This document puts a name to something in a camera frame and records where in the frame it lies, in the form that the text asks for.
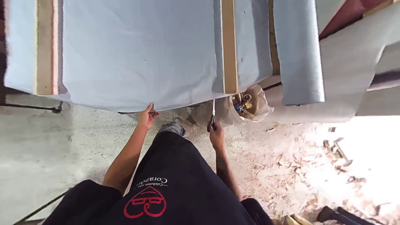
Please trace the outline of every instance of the wooden beam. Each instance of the wooden beam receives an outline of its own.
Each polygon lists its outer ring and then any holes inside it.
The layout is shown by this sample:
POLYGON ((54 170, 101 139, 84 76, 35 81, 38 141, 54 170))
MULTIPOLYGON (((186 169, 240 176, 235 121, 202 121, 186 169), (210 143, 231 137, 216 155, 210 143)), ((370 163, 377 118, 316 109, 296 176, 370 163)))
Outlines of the wooden beam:
POLYGON ((275 24, 274 24, 274 0, 268 0, 269 7, 269 29, 270 29, 270 51, 272 62, 272 75, 280 75, 280 64, 278 49, 276 47, 275 24))
POLYGON ((53 0, 36 0, 34 94, 53 94, 53 0))
POLYGON ((225 94, 236 94, 238 66, 236 61, 235 7, 234 0, 221 0, 222 65, 225 94))

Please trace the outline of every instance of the person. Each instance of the person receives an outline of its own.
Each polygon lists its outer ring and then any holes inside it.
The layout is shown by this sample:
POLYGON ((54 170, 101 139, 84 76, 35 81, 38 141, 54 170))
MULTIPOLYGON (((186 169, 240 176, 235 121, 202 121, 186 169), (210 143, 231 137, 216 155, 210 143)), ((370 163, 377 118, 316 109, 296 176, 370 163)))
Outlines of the person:
POLYGON ((178 119, 164 124, 136 169, 144 138, 160 114, 152 103, 139 115, 125 147, 102 184, 85 180, 70 189, 44 225, 63 224, 268 224, 255 199, 242 201, 225 154, 224 130, 215 123, 210 141, 216 174, 183 138, 178 119))

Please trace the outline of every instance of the leg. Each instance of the leg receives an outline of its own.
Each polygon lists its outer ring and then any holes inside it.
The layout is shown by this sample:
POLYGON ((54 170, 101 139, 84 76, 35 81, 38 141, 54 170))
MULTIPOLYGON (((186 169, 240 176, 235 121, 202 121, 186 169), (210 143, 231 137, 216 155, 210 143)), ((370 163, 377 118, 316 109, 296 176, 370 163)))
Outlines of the leg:
POLYGON ((158 132, 160 133, 164 131, 174 132, 181 137, 183 137, 186 133, 186 130, 182 127, 178 117, 175 117, 173 122, 164 123, 158 132))

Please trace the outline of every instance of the red heart logo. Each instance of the red heart logo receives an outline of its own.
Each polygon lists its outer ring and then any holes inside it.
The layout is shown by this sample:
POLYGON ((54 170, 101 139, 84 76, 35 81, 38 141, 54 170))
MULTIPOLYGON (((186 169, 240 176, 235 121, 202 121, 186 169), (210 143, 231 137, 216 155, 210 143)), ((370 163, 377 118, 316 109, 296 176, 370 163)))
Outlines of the red heart logo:
POLYGON ((166 207, 167 202, 164 196, 157 189, 148 186, 128 201, 124 208, 124 215, 127 218, 138 218, 144 212, 151 217, 159 217, 166 207))

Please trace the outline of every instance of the wooden plank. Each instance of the wooden plank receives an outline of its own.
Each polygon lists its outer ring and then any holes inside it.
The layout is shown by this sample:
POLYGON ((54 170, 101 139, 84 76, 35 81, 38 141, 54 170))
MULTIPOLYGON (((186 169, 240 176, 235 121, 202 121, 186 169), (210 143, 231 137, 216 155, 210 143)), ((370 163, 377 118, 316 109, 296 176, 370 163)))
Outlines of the wooden plank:
POLYGON ((365 18, 367 16, 371 16, 372 14, 374 14, 374 13, 376 13, 376 12, 382 10, 382 9, 385 9, 385 8, 389 7, 390 5, 392 5, 394 3, 397 3, 398 1, 399 0, 388 0, 388 1, 385 1, 384 3, 378 5, 375 8, 372 8, 369 11, 367 11, 366 13, 364 13, 364 15, 362 15, 362 17, 365 18))
POLYGON ((234 12, 234 0, 221 0, 222 63, 225 94, 239 92, 234 12))
POLYGON ((34 94, 53 94, 53 0, 36 0, 34 94))
POLYGON ((59 94, 58 80, 62 74, 62 4, 53 0, 53 94, 59 94))
POLYGON ((268 1, 269 7, 269 29, 270 29, 270 51, 272 62, 272 75, 280 75, 280 64, 278 49, 276 47, 275 25, 274 25, 274 0, 268 1))

